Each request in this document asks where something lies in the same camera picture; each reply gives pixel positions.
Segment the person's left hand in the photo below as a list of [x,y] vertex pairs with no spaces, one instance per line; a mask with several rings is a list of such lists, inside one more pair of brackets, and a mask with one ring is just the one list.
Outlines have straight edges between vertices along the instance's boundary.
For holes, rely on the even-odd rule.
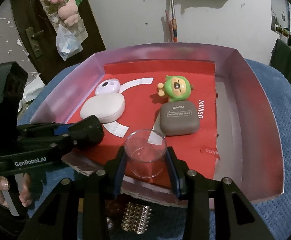
[[[33,198],[30,192],[30,185],[31,185],[31,177],[28,173],[25,173],[22,178],[22,189],[19,194],[19,199],[24,207],[28,207],[32,204]],[[8,180],[0,176],[0,205],[4,207],[9,207],[7,201],[3,196],[3,191],[9,189],[9,182]]]

